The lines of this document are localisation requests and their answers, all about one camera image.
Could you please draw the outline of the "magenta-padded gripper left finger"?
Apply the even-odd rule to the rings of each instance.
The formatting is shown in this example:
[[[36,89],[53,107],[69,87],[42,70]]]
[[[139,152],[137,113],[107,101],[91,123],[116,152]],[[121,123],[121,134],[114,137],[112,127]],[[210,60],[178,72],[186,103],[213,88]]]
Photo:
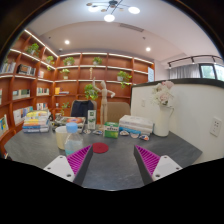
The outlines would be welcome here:
[[[81,186],[92,155],[93,148],[89,145],[69,156],[59,155],[44,170]]]

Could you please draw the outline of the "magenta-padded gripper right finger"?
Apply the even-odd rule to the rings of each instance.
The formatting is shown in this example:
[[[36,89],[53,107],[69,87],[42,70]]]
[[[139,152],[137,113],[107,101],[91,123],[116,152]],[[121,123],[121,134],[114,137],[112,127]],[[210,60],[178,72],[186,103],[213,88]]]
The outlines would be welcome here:
[[[134,156],[145,185],[182,169],[168,155],[158,156],[141,146],[134,146]]]

